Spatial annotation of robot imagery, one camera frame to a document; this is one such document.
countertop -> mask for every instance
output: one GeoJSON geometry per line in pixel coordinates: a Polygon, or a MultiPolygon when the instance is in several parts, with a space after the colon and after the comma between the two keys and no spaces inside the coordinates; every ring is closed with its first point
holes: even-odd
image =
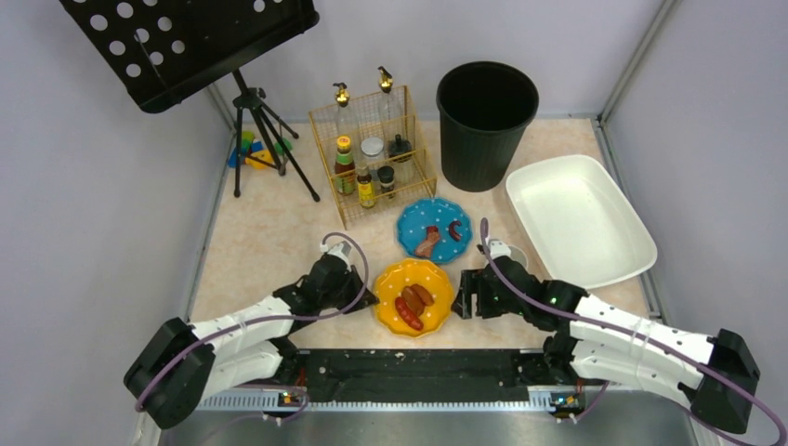
{"type": "MultiPolygon", "coordinates": [[[[510,209],[506,181],[481,193],[465,192],[449,184],[440,172],[439,124],[435,121],[421,124],[432,162],[438,170],[437,195],[466,210],[474,224],[475,237],[478,237],[481,218],[486,216],[490,220],[491,237],[520,247],[528,257],[529,271],[545,278],[544,267],[510,209]]],[[[292,127],[300,134],[300,139],[290,138],[294,145],[293,155],[322,200],[312,201],[291,165],[285,177],[277,176],[273,169],[242,167],[242,196],[237,199],[232,195],[234,175],[229,172],[192,321],[212,319],[247,307],[273,290],[295,282],[309,272],[320,257],[323,234],[344,231],[311,128],[309,124],[292,127]]],[[[589,120],[535,120],[526,129],[507,174],[526,164],[577,153],[601,161],[589,120]]],[[[387,265],[405,258],[393,230],[400,211],[391,209],[370,216],[345,231],[369,258],[370,288],[387,265]]],[[[358,257],[354,255],[351,259],[358,260],[358,257]]],[[[355,263],[361,269],[361,262],[355,263]]],[[[460,271],[481,268],[484,264],[482,255],[475,249],[468,249],[442,268],[452,280],[456,293],[460,271]]],[[[647,315],[637,277],[593,291],[618,308],[639,316],[647,315]]],[[[412,339],[390,333],[374,318],[371,309],[365,309],[316,322],[290,338],[301,348],[540,348],[548,335],[515,315],[487,321],[479,318],[463,321],[452,314],[436,333],[412,339]]]]}

gold bottle cap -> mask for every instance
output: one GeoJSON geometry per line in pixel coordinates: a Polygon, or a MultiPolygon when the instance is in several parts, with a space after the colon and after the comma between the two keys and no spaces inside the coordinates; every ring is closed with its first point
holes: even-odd
{"type": "Polygon", "coordinates": [[[380,89],[383,90],[384,93],[388,93],[394,85],[394,78],[391,77],[391,73],[383,68],[382,65],[377,67],[377,70],[380,72],[380,80],[377,81],[377,84],[380,85],[380,89]]]}
{"type": "Polygon", "coordinates": [[[350,101],[348,86],[345,85],[344,82],[337,82],[334,86],[338,88],[336,93],[334,93],[334,100],[336,100],[336,103],[339,104],[340,107],[345,107],[348,105],[348,101],[350,101]]]}
{"type": "Polygon", "coordinates": [[[348,135],[342,135],[337,138],[336,146],[341,151],[350,151],[350,137],[348,135]]]}

blue plate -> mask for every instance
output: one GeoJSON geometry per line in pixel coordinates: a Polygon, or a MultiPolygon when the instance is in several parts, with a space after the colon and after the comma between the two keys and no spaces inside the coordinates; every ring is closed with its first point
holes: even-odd
{"type": "Polygon", "coordinates": [[[414,252],[426,238],[429,226],[437,226],[440,232],[440,242],[435,245],[429,259],[433,263],[443,264],[455,260],[466,251],[473,239],[470,217],[459,204],[442,198],[424,198],[406,207],[397,220],[397,239],[408,256],[422,258],[414,252]],[[449,224],[453,221],[461,223],[455,227],[462,236],[459,242],[449,235],[449,224]]]}

jar lid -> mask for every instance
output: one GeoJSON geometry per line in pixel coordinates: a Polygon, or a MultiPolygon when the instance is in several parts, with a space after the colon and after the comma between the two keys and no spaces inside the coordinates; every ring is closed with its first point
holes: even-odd
{"type": "Polygon", "coordinates": [[[339,149],[347,149],[350,150],[350,137],[348,135],[342,135],[341,137],[336,139],[336,146],[339,149]]]}
{"type": "Polygon", "coordinates": [[[394,168],[390,165],[384,165],[377,169],[377,177],[380,178],[381,183],[391,183],[394,181],[394,168]]]}
{"type": "Polygon", "coordinates": [[[383,151],[383,139],[369,137],[361,142],[361,151],[367,156],[376,156],[383,151]]]}
{"type": "Polygon", "coordinates": [[[393,141],[388,143],[388,156],[391,158],[394,158],[395,156],[404,155],[409,151],[413,151],[413,146],[411,145],[411,141],[403,138],[402,135],[398,134],[396,137],[394,137],[393,141]]]}

black trash bin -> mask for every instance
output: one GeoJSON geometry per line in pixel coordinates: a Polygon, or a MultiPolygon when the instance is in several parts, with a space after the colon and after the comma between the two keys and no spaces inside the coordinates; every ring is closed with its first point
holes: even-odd
{"type": "Polygon", "coordinates": [[[498,62],[471,62],[438,84],[440,166],[457,188],[494,188],[539,106],[531,79],[498,62]]]}

